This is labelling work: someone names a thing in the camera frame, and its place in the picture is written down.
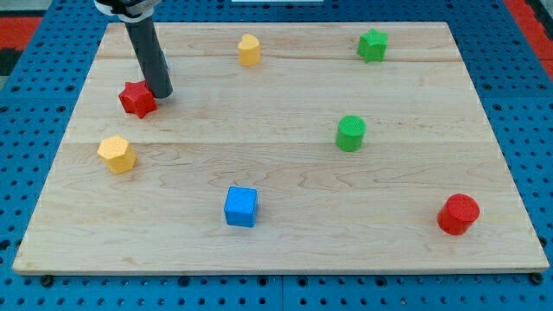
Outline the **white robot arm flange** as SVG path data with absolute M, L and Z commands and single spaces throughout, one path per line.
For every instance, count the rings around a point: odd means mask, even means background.
M 162 0 L 94 0 L 95 7 L 104 15 L 116 16 L 122 22 L 141 22 L 152 17 Z

